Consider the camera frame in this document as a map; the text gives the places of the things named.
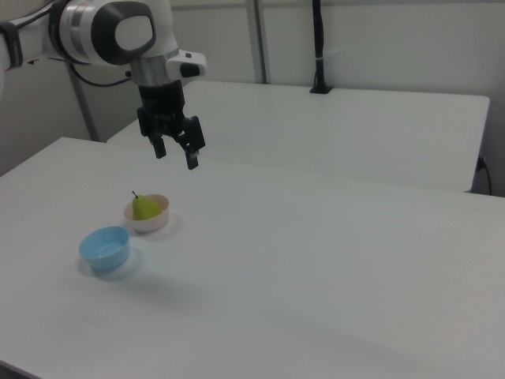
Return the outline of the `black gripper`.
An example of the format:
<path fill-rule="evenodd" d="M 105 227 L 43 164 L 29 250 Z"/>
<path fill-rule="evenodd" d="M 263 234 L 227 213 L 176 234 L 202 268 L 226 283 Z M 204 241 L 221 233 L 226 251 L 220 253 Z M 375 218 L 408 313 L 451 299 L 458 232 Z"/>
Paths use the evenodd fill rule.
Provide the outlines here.
<path fill-rule="evenodd" d="M 156 87 L 140 86 L 142 107 L 137 109 L 140 133 L 149 137 L 155 157 L 162 159 L 166 147 L 162 135 L 167 135 L 182 147 L 187 167 L 198 167 L 199 151 L 205 139 L 197 116 L 186 118 L 183 113 L 185 97 L 181 81 Z"/>

